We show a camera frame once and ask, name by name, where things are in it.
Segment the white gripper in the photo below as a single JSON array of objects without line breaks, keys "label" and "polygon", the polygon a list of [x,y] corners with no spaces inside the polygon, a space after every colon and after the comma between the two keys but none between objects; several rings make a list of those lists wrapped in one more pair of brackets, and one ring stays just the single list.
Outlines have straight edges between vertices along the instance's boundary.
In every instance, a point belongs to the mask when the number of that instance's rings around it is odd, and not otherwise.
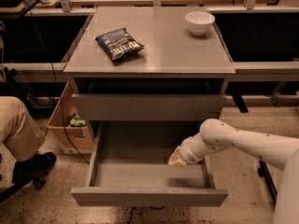
[{"label": "white gripper", "polygon": [[212,150],[209,143],[203,140],[200,133],[186,138],[178,146],[168,160],[168,164],[174,167],[184,167],[187,164],[196,164]]}]

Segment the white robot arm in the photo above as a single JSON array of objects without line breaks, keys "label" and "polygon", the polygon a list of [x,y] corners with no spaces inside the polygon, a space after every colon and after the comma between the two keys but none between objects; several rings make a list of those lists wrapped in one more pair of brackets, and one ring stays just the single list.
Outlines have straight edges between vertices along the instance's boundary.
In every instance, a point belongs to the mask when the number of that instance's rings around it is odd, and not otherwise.
[{"label": "white robot arm", "polygon": [[273,224],[299,223],[299,139],[240,130],[219,119],[207,119],[199,133],[186,138],[172,153],[169,165],[196,164],[228,146],[282,171]]}]

